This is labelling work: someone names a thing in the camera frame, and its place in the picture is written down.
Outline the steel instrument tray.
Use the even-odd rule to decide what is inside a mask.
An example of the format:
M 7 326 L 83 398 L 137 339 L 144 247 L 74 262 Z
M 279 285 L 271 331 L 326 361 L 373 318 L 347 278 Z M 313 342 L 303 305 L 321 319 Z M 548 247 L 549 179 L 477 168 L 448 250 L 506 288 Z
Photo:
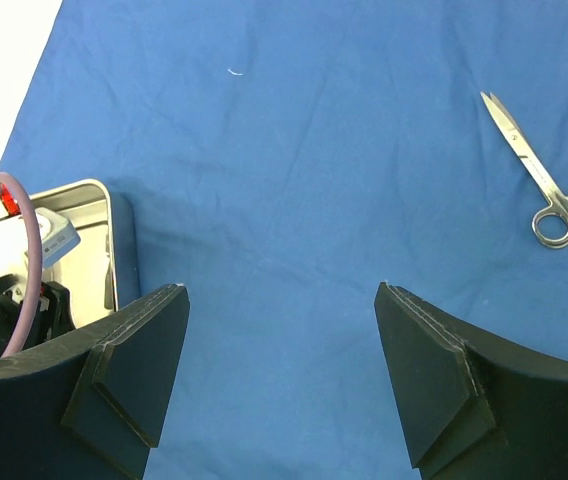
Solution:
M 33 206 L 66 218 L 79 244 L 43 271 L 42 280 L 70 292 L 70 311 L 77 328 L 111 315 L 140 296 L 132 209 L 126 198 L 95 179 L 85 179 L 31 196 Z M 24 222 L 0 219 L 0 277 L 13 274 L 11 289 L 23 299 L 27 275 Z

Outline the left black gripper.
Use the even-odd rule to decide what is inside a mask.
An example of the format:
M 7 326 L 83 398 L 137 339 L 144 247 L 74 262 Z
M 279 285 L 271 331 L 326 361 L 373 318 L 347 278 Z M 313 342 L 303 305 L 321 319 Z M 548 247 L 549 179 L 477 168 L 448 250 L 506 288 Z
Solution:
M 17 325 L 22 306 L 11 291 L 17 280 L 13 274 L 0 277 L 0 357 Z M 69 290 L 57 282 L 42 283 L 38 311 L 24 347 L 40 345 L 73 329 Z

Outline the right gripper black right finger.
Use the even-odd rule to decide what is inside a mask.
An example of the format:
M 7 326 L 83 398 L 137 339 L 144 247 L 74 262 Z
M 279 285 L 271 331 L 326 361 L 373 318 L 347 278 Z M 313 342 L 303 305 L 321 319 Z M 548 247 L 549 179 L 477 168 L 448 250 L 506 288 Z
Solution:
M 380 339 L 424 479 L 568 479 L 568 361 L 381 283 Z

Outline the steel forceps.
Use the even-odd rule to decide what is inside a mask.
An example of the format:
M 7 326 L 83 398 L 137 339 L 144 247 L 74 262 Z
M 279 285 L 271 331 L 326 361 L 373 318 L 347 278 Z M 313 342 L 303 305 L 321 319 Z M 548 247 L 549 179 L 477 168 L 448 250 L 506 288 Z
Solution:
M 564 194 L 553 180 L 515 119 L 499 98 L 492 92 L 483 91 L 480 92 L 480 96 L 498 130 L 532 177 L 547 202 L 547 206 L 540 209 L 532 218 L 531 227 L 534 235 L 543 246 L 549 249 L 561 249 L 568 246 L 568 195 Z M 544 234 L 540 228 L 540 223 L 546 217 L 559 218 L 566 226 L 565 233 L 557 238 Z

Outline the blue surgical cloth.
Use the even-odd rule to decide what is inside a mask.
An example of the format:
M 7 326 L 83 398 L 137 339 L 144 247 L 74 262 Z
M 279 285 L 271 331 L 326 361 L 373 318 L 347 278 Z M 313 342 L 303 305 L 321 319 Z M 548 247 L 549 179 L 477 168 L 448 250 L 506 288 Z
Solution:
M 66 1 L 3 143 L 96 178 L 141 288 L 191 314 L 150 479 L 414 479 L 378 285 L 568 360 L 568 247 L 494 93 L 568 193 L 568 1 Z

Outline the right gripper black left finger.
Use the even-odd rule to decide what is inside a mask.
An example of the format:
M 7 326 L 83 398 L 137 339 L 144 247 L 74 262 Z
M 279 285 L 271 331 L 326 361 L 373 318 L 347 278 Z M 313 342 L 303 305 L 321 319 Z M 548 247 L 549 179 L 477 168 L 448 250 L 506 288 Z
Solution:
M 0 358 L 0 479 L 140 479 L 188 325 L 185 286 Z

